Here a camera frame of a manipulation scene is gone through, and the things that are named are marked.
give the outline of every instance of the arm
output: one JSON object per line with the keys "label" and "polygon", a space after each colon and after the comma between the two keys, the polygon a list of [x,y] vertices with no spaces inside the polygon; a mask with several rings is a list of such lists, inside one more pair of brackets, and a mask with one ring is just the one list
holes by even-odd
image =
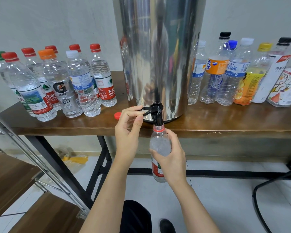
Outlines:
{"label": "arm", "polygon": [[179,200],[188,232],[220,233],[195,191],[186,181],[185,152],[177,135],[169,129],[166,129],[166,132],[172,143],[171,153],[164,157],[154,150],[150,152],[161,165],[168,184]]}
{"label": "arm", "polygon": [[[127,172],[136,155],[143,113],[142,105],[125,109],[115,126],[116,155],[97,199],[80,233],[120,231]],[[127,130],[133,122],[132,130]]]}

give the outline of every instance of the white bottle cap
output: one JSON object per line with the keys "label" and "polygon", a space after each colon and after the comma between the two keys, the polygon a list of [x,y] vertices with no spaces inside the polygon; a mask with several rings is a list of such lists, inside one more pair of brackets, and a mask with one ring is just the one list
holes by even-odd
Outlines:
{"label": "white bottle cap", "polygon": [[252,45],[253,41],[254,39],[251,39],[251,38],[242,38],[241,45],[250,46]]}
{"label": "white bottle cap", "polygon": [[77,50],[67,50],[66,55],[69,59],[75,59],[79,57],[79,53]]}
{"label": "white bottle cap", "polygon": [[206,41],[200,40],[198,41],[198,46],[206,46]]}

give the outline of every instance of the yellow bottle cap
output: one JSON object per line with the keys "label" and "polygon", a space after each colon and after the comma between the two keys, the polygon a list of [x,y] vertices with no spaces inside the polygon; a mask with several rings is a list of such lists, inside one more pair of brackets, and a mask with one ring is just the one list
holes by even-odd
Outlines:
{"label": "yellow bottle cap", "polygon": [[259,45],[258,51],[269,51],[271,50],[272,43],[261,43]]}

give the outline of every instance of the black shoe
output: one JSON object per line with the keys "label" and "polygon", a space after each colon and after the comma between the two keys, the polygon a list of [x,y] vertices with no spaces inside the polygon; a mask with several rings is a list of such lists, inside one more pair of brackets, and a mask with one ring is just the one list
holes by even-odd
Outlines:
{"label": "black shoe", "polygon": [[162,219],[160,221],[159,230],[161,231],[161,233],[176,233],[173,224],[170,222],[170,220],[167,219]]}

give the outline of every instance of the person's left hand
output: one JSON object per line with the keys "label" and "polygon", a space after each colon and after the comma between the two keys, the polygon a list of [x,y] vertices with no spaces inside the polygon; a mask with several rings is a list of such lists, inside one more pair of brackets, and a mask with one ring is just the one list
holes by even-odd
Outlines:
{"label": "person's left hand", "polygon": [[122,110],[118,124],[115,126],[116,155],[114,162],[129,168],[136,156],[139,131],[143,122],[142,105]]}

